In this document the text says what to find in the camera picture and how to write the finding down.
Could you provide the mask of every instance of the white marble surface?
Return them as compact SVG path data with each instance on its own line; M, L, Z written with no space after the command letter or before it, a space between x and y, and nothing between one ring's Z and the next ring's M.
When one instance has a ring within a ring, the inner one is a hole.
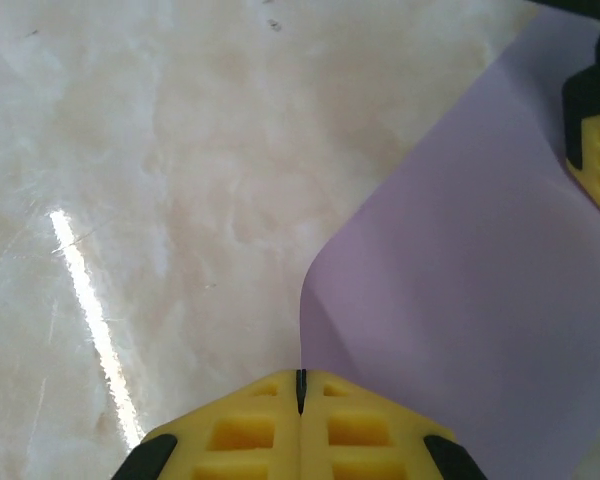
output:
M0 479L295 368L309 263L530 14L0 0Z

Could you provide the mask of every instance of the purple paper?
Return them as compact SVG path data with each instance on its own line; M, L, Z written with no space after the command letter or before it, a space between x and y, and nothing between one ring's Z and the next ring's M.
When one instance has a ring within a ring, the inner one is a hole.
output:
M567 478L600 426L600 213L560 105L598 33L543 11L303 287L303 367L452 428L491 479Z

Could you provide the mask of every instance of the black rubber edge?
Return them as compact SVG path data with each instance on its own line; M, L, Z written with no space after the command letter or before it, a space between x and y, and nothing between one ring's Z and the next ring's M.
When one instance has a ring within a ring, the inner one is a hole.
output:
M600 0L531 0L549 7L600 20Z
M296 399L298 401L298 413L304 412L304 399L307 396L307 370L296 370Z
M564 130L567 159L577 170L582 170L582 121L600 115L600 40L596 47L597 63L574 75L562 89Z
M171 434L141 443L131 450L111 480L158 480L177 443L178 439Z
M444 480L487 480L463 446L438 435L427 435L424 443Z

